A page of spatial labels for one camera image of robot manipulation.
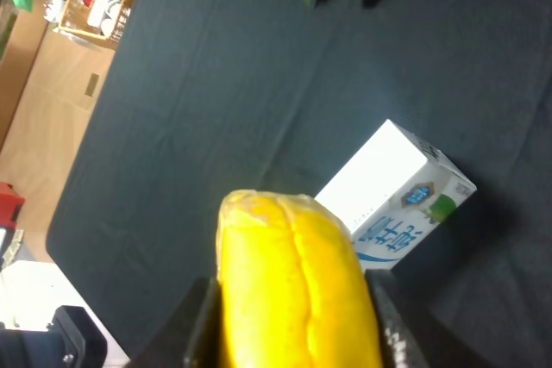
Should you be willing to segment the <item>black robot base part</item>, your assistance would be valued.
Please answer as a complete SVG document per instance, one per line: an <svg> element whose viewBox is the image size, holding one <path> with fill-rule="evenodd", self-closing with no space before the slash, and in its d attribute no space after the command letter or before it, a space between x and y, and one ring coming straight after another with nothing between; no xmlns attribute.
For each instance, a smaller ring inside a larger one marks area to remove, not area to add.
<svg viewBox="0 0 552 368"><path fill-rule="evenodd" d="M108 343L86 310L58 307L45 331L1 330L2 367L102 367Z"/></svg>

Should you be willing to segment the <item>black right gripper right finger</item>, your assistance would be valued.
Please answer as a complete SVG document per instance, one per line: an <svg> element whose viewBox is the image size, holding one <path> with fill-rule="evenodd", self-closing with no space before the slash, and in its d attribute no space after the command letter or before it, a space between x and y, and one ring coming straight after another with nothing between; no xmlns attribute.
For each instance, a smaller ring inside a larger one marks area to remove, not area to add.
<svg viewBox="0 0 552 368"><path fill-rule="evenodd" d="M385 367L490 367L492 364L402 292L391 271L364 273L379 322Z"/></svg>

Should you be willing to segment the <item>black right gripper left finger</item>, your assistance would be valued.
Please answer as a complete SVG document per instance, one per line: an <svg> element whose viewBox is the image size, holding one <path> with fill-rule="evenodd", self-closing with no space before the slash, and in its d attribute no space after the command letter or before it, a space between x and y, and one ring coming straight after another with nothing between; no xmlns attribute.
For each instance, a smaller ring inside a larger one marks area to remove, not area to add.
<svg viewBox="0 0 552 368"><path fill-rule="evenodd" d="M127 367L216 367L219 359L221 288L198 278L181 304Z"/></svg>

